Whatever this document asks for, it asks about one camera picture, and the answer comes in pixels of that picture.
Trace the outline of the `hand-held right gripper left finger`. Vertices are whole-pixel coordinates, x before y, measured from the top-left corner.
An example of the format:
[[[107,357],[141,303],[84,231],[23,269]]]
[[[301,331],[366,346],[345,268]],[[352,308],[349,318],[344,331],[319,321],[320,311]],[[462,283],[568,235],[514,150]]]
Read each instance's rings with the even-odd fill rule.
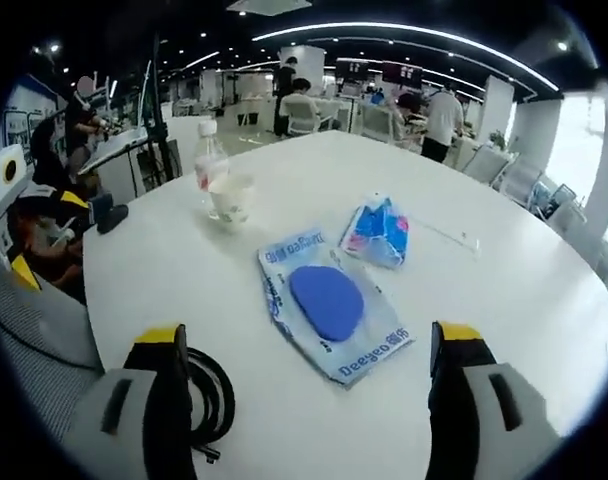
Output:
[[[91,479],[191,479],[191,413],[185,326],[153,328],[80,399],[63,444]]]

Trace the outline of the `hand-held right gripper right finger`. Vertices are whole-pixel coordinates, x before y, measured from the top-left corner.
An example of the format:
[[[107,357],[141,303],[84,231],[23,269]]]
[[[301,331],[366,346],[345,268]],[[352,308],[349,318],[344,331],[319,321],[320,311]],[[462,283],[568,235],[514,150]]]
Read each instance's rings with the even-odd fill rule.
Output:
[[[524,479],[560,439],[544,397],[465,324],[432,324],[429,479]]]

